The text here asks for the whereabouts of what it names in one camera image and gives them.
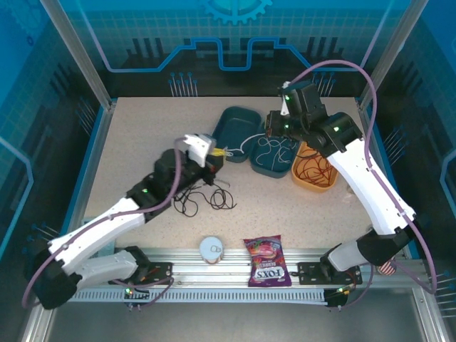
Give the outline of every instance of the glass panel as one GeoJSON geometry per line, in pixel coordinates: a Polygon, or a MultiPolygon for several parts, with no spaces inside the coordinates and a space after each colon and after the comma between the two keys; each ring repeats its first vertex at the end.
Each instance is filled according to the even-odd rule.
{"type": "MultiPolygon", "coordinates": [[[[408,0],[62,0],[113,97],[276,95],[331,58],[371,72],[408,0]]],[[[321,95],[360,95],[344,68],[309,76],[321,95]]]]}
{"type": "Polygon", "coordinates": [[[0,46],[0,339],[15,341],[27,241],[60,231],[98,103],[39,1],[0,1],[0,46]]]}
{"type": "MultiPolygon", "coordinates": [[[[456,274],[456,4],[429,1],[380,90],[378,127],[401,195],[437,260],[456,274]]],[[[455,307],[451,281],[442,309],[455,307]]],[[[454,311],[443,311],[452,315],[454,311]]]]}

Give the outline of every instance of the blue enclosure wall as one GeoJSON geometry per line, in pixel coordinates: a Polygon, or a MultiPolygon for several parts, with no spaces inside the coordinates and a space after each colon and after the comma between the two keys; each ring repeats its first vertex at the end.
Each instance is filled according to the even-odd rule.
{"type": "MultiPolygon", "coordinates": [[[[108,91],[117,97],[276,95],[278,85],[329,58],[353,61],[370,72],[409,1],[62,4],[108,91]]],[[[322,95],[361,94],[363,78],[341,70],[335,66],[311,76],[322,95]]]]}
{"type": "Polygon", "coordinates": [[[60,230],[98,103],[39,1],[0,1],[0,47],[0,340],[15,341],[32,224],[60,230]]]}
{"type": "Polygon", "coordinates": [[[378,117],[398,189],[417,212],[438,273],[450,270],[452,276],[456,272],[455,17],[455,2],[429,1],[380,88],[378,117]]]}

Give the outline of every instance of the candy bag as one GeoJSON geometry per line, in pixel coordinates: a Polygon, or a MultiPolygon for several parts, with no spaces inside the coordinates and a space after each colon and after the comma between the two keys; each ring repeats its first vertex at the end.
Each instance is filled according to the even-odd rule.
{"type": "Polygon", "coordinates": [[[244,239],[252,258],[249,287],[291,286],[280,235],[244,239]]]}

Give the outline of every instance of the speckled countertop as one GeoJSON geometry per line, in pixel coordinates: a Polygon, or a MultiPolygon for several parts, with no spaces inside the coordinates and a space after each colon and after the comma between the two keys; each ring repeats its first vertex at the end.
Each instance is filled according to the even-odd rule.
{"type": "MultiPolygon", "coordinates": [[[[322,99],[328,113],[344,111],[362,129],[353,98],[322,99]]],[[[86,217],[116,203],[135,183],[152,172],[161,153],[185,133],[211,133],[223,110],[251,108],[264,117],[280,108],[279,98],[119,98],[90,193],[86,217]]],[[[227,162],[217,174],[231,184],[237,206],[213,210],[199,199],[199,212],[187,218],[170,208],[143,227],[118,238],[126,247],[197,248],[208,235],[226,248],[243,248],[243,238],[282,235],[284,248],[326,248],[359,237],[370,220],[361,203],[338,178],[335,187],[316,194],[291,181],[255,173],[249,161],[227,162]]],[[[204,190],[211,194],[213,190],[204,190]]]]}

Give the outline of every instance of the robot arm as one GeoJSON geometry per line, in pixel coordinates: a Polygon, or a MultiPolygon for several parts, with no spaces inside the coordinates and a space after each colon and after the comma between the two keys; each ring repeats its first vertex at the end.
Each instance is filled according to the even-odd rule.
{"type": "MultiPolygon", "coordinates": [[[[185,142],[190,147],[186,153],[180,152],[182,168],[177,192],[192,186],[198,180],[212,185],[216,173],[223,166],[223,152],[214,149],[215,141],[204,135],[186,135],[185,142]]],[[[149,259],[139,248],[128,247],[114,255],[89,258],[120,235],[144,225],[170,207],[171,203],[167,203],[154,212],[113,216],[119,212],[138,211],[162,203],[170,192],[174,178],[175,151],[167,150],[155,162],[154,172],[137,183],[102,215],[50,242],[36,240],[28,248],[28,280],[52,253],[63,248],[33,285],[33,291],[43,307],[54,309],[67,302],[78,290],[114,279],[139,284],[152,268],[149,259]],[[89,225],[104,217],[108,219],[87,230],[89,225]],[[71,244],[68,243],[82,231],[84,233],[71,244]]]]}
{"type": "Polygon", "coordinates": [[[281,97],[281,110],[271,111],[266,119],[266,134],[306,141],[317,150],[347,180],[373,225],[373,230],[366,235],[339,244],[326,253],[321,259],[324,273],[331,279],[336,272],[366,262],[384,264],[405,247],[414,234],[371,170],[380,175],[409,217],[414,217],[415,212],[400,198],[372,157],[373,166],[370,170],[367,168],[361,131],[345,113],[328,116],[313,83],[285,83],[281,97]]]}

